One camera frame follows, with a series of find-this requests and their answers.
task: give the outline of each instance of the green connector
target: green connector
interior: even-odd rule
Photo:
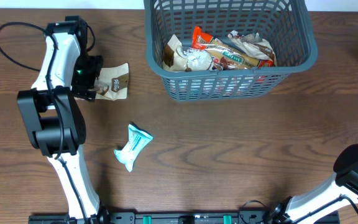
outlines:
[[[143,217],[143,224],[152,224],[152,217]]]
[[[223,216],[223,224],[231,224],[231,215]]]

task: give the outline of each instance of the white snack wrapper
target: white snack wrapper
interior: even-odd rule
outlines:
[[[182,46],[175,34],[165,46],[163,57],[162,68],[169,72],[203,71],[213,67],[210,53]]]
[[[153,136],[145,131],[137,129],[133,125],[128,125],[128,143],[121,150],[114,150],[118,161],[122,164],[125,164],[125,167],[129,172],[132,172],[134,169],[134,162],[139,153],[143,148],[153,140]]]
[[[227,37],[248,56],[261,60],[272,60],[274,65],[277,66],[276,55],[272,46],[267,40],[261,38],[259,33],[243,36],[233,30]]]

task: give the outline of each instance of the snack bar wrapper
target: snack bar wrapper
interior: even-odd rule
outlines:
[[[251,69],[254,67],[272,67],[272,60],[261,60],[253,58],[233,47],[224,44],[218,38],[203,33],[196,26],[193,33],[194,49],[206,50],[211,54],[214,67],[219,70]]]
[[[277,66],[276,55],[272,46],[267,40],[261,38],[259,33],[244,36],[233,30],[227,37],[248,56],[262,60],[272,60],[274,65]]]
[[[143,148],[153,140],[153,136],[149,133],[140,130],[134,125],[128,125],[129,140],[128,143],[121,150],[114,150],[118,161],[125,164],[129,172],[134,169],[134,162]]]
[[[126,99],[129,83],[128,63],[114,68],[102,68],[94,81],[97,100]]]

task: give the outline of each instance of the wood grain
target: wood grain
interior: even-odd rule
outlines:
[[[92,26],[92,54],[102,54],[105,67],[130,66],[128,99],[78,102],[91,181],[112,210],[235,210],[251,199],[274,206],[328,178],[339,153],[358,143],[358,13],[312,12],[318,61],[271,94],[192,103],[171,100],[148,67],[143,11],[0,9],[0,25],[45,26],[75,14]],[[7,28],[1,45],[40,67],[45,44],[38,32]],[[31,148],[16,106],[17,92],[36,76],[0,54],[0,223],[68,209],[55,171]],[[131,121],[154,140],[128,173],[113,149],[127,142]],[[358,223],[352,208],[340,216]]]

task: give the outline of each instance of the label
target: label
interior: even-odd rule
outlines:
[[[142,137],[140,137],[140,136],[135,137],[135,140],[132,145],[132,151],[134,151],[136,149],[136,146],[139,144],[140,140],[142,140]]]
[[[254,44],[255,46],[259,47],[259,50],[264,53],[265,55],[267,55],[270,59],[272,59],[272,61],[274,61],[275,59],[275,56],[274,56],[274,53],[273,53],[273,50],[266,47],[266,46],[263,46],[263,45],[260,45],[260,44]]]
[[[223,51],[222,56],[225,56],[226,58],[231,59],[231,60],[233,60],[235,62],[238,62],[238,63],[243,63],[243,61],[244,61],[243,57],[241,57],[239,55],[234,55],[234,54],[232,54],[232,53],[230,53],[228,51]]]
[[[209,43],[210,43],[210,42],[208,42],[208,41],[202,39],[200,36],[198,36],[198,42],[200,42],[201,44],[209,44]]]
[[[117,93],[119,90],[128,87],[129,74],[121,75],[118,78],[111,79],[111,91]]]

